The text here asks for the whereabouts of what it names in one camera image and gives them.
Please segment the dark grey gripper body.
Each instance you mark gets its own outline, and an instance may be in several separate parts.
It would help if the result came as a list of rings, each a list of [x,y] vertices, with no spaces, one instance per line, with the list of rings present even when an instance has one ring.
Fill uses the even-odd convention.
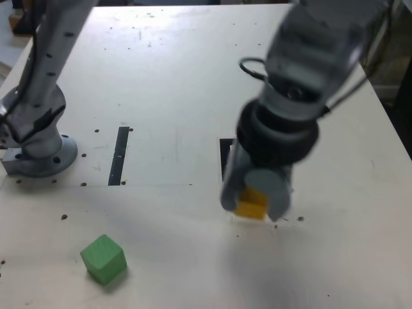
[[[248,172],[249,187],[291,187],[292,166],[251,159]]]

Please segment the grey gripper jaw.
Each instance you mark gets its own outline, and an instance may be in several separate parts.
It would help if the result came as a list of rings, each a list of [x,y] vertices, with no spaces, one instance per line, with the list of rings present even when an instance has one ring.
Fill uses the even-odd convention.
[[[226,143],[227,159],[223,164],[223,184],[220,194],[221,206],[229,212],[234,212],[238,206],[238,199],[245,187],[244,176],[252,167],[249,154],[235,138]]]
[[[264,208],[266,215],[273,222],[288,212],[291,204],[291,187],[249,187],[247,173],[245,188],[247,201]]]

